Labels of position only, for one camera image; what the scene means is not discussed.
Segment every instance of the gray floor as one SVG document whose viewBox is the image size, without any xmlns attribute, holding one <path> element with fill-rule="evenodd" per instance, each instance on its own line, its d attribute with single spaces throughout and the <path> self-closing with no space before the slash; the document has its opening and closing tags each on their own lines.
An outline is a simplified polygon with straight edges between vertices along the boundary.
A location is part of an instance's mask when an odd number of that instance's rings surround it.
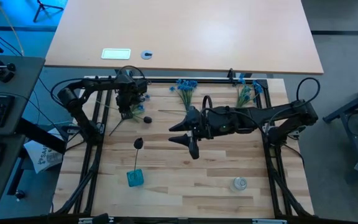
<svg viewBox="0 0 358 224">
<path fill-rule="evenodd" d="M 21 2 L 27 13 L 17 15 L 7 8 L 9 16 L 15 18 L 15 26 L 34 26 L 31 22 L 34 15 L 35 1 L 11 0 Z M 49 0 L 48 3 L 64 6 L 65 1 Z M 306 16 L 312 30 L 358 30 L 358 0 L 304 0 L 302 1 Z M 44 17 L 36 26 L 55 26 L 60 14 L 51 19 Z M 5 26 L 0 15 L 0 26 Z M 10 43 L 17 47 L 11 32 L 0 32 Z M 45 57 L 53 33 L 49 32 L 19 32 L 27 56 Z M 355 98 L 358 92 L 358 36 L 314 36 L 324 75 L 318 77 L 321 82 L 321 93 L 314 100 L 313 106 L 322 118 L 349 100 Z M 84 75 L 109 75 L 110 70 L 77 69 L 77 68 L 45 68 L 41 79 L 48 87 L 60 80 Z M 148 71 L 146 75 L 186 75 L 223 77 L 223 73 L 196 72 L 163 72 Z M 280 75 L 274 78 L 284 78 L 290 100 L 295 99 L 296 86 L 304 75 Z M 313 95 L 313 83 L 305 83 L 301 96 L 309 98 Z M 50 100 L 47 92 L 38 83 L 36 92 L 40 108 L 54 122 L 70 120 L 70 116 Z M 37 119 L 37 111 L 30 105 L 26 108 L 24 117 L 30 121 Z M 40 124 L 48 124 L 41 119 Z M 301 135 L 301 153 L 305 158 L 306 176 L 313 202 L 315 214 L 323 218 L 358 221 L 358 183 L 349 185 L 344 176 L 355 165 L 354 154 L 346 138 L 342 124 L 333 121 L 325 124 L 320 119 L 314 126 Z M 14 198 L 3 196 L 0 203 L 0 218 L 20 217 L 46 214 L 58 177 L 57 171 L 35 175 L 26 171 L 21 180 L 20 188 L 28 197 L 20 202 Z"/>
</svg>

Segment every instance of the wooden table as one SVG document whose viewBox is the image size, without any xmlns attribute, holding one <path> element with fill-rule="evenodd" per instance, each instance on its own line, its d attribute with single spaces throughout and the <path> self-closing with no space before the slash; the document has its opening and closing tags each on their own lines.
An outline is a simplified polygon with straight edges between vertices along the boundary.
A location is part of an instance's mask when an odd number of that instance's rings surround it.
<svg viewBox="0 0 358 224">
<path fill-rule="evenodd" d="M 153 83 L 149 86 L 151 99 L 144 103 L 144 116 L 153 118 L 151 124 L 127 120 L 108 136 L 121 119 L 118 111 L 109 110 L 92 215 L 107 212 L 119 217 L 273 218 L 260 132 L 203 140 L 199 142 L 200 158 L 193 160 L 185 146 L 167 140 L 183 134 L 170 133 L 168 128 L 180 122 L 184 113 L 158 111 L 183 110 L 177 94 L 169 91 L 170 85 Z M 288 103 L 283 80 L 269 79 L 268 85 L 272 106 Z M 193 104 L 200 108 L 207 94 L 212 97 L 214 106 L 234 106 L 237 90 L 227 84 L 200 84 L 193 94 Z M 113 95 L 112 107 L 117 108 L 114 98 Z M 96 93 L 83 107 L 89 118 L 95 99 Z M 141 187 L 129 187 L 126 173 L 134 168 L 133 143 L 139 137 L 145 143 L 144 149 L 139 151 L 137 165 L 143 170 L 145 182 Z M 81 140 L 76 137 L 70 144 Z M 288 145 L 299 150 L 296 141 L 289 139 Z M 85 147 L 82 144 L 65 154 L 53 199 L 56 210 L 78 184 Z M 294 152 L 284 147 L 282 150 L 288 188 L 305 210 L 313 213 L 302 161 Z M 230 184 L 240 176 L 247 179 L 248 186 L 242 192 L 233 192 Z M 88 189 L 85 192 L 81 211 Z M 278 195 L 282 203 L 281 191 Z"/>
<path fill-rule="evenodd" d="M 131 49 L 103 60 L 103 49 Z M 151 50 L 150 60 L 140 57 Z M 47 67 L 322 74 L 300 0 L 71 0 Z"/>
</svg>

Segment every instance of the black round object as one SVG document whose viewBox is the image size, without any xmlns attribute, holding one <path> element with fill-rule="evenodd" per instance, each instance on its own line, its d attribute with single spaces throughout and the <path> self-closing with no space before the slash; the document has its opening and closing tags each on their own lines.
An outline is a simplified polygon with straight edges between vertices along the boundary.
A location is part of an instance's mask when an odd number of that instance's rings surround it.
<svg viewBox="0 0 358 224">
<path fill-rule="evenodd" d="M 150 124 L 153 121 L 153 119 L 151 117 L 149 117 L 149 116 L 146 116 L 146 117 L 143 118 L 143 121 L 146 124 Z"/>
<path fill-rule="evenodd" d="M 135 149 L 142 149 L 142 147 L 143 147 L 143 139 L 142 138 L 136 139 L 135 142 L 134 142 L 134 147 L 135 147 Z"/>
<path fill-rule="evenodd" d="M 6 65 L 6 68 L 9 70 L 9 71 L 12 71 L 12 72 L 15 72 L 16 71 L 16 66 L 15 64 L 13 63 L 9 63 Z"/>
<path fill-rule="evenodd" d="M 15 196 L 17 199 L 22 199 L 25 197 L 25 193 L 22 190 L 16 190 Z"/>
</svg>

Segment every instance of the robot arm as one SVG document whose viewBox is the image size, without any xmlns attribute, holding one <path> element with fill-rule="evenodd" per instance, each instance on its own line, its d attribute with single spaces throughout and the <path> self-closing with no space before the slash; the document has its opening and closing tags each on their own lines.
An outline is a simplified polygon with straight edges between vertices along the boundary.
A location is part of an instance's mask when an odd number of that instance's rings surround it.
<svg viewBox="0 0 358 224">
<path fill-rule="evenodd" d="M 249 134 L 266 122 L 287 119 L 281 126 L 272 127 L 265 134 L 270 144 L 282 145 L 289 133 L 300 126 L 311 126 L 318 120 L 311 103 L 305 103 L 304 100 L 266 109 L 228 106 L 205 108 L 206 100 L 212 106 L 209 96 L 205 96 L 201 112 L 192 106 L 185 119 L 169 129 L 169 131 L 188 131 L 187 134 L 172 137 L 169 141 L 189 147 L 193 159 L 198 159 L 200 156 L 197 141 L 203 138 L 213 139 L 216 136 L 234 133 Z"/>
<path fill-rule="evenodd" d="M 82 106 L 88 101 L 94 91 L 115 90 L 117 93 L 116 102 L 122 119 L 131 119 L 131 105 L 144 101 L 143 94 L 147 91 L 146 79 L 134 80 L 126 73 L 120 73 L 116 78 L 95 78 L 84 79 L 79 82 L 68 84 L 58 92 L 58 98 L 67 111 L 77 120 L 81 129 L 80 134 L 90 144 L 97 144 L 101 141 L 101 133 L 96 124 L 90 121 Z M 77 97 L 75 90 L 84 89 L 81 97 Z"/>
</svg>

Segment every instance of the white plastic bag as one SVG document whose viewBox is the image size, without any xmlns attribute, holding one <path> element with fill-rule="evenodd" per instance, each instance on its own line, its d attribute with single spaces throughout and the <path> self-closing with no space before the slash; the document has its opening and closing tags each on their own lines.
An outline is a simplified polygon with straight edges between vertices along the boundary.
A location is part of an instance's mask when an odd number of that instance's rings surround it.
<svg viewBox="0 0 358 224">
<path fill-rule="evenodd" d="M 56 130 L 56 128 L 50 130 L 49 133 L 63 140 L 62 136 Z M 53 167 L 63 161 L 62 154 L 35 141 L 27 142 L 26 144 L 24 144 L 24 147 L 30 156 L 36 174 L 48 169 L 49 167 Z"/>
</svg>

